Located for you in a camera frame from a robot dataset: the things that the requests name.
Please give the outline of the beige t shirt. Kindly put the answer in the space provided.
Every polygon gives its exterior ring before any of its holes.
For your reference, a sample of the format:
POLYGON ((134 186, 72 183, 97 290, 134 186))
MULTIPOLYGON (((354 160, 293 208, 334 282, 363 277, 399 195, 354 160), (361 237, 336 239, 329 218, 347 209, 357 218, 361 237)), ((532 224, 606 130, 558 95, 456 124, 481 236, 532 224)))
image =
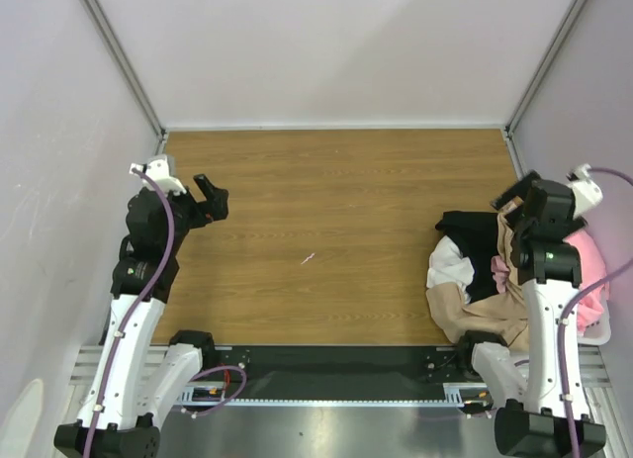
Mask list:
MULTIPOLYGON (((503 245, 507 247, 510 266, 515 269, 516 285, 519 287, 517 270, 510 261, 512 230, 502 215, 497 215, 497 221, 504 227, 503 245)), ((435 323, 452 343, 458 342, 470 330, 484 331, 499 335, 512 351, 526 352, 529 349, 528 313, 524 300, 521 306, 509 301, 481 301, 456 307, 429 305, 429 310, 435 323)))

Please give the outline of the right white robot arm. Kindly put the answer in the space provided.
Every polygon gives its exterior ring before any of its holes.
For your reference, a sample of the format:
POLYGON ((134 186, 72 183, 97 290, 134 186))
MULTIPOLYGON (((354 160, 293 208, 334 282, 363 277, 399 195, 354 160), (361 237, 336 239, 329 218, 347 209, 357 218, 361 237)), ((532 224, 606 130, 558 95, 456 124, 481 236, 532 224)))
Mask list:
POLYGON ((582 384, 582 266, 578 250, 566 241, 602 199, 589 166, 581 165, 567 183, 531 171, 492 202, 512 232, 510 260, 528 315, 528 372, 522 374, 509 349, 495 342, 459 351, 455 367, 466 380, 482 378, 490 391, 495 443, 504 456, 592 457, 606 444, 582 384))

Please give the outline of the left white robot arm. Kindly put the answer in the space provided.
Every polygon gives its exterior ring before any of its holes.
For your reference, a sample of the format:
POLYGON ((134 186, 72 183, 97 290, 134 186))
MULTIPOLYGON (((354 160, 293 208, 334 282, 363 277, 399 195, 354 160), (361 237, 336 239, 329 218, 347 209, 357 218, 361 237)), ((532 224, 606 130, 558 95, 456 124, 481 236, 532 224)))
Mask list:
POLYGON ((153 457, 160 430, 186 384, 206 379, 219 359, 208 332, 180 330, 160 365, 142 373, 155 328, 179 271, 185 237, 228 216, 228 191, 204 174, 196 200, 178 181, 141 174, 145 185, 130 198, 127 235, 112 274, 109 323, 84 404, 73 423, 60 425, 53 444, 66 457, 153 457))

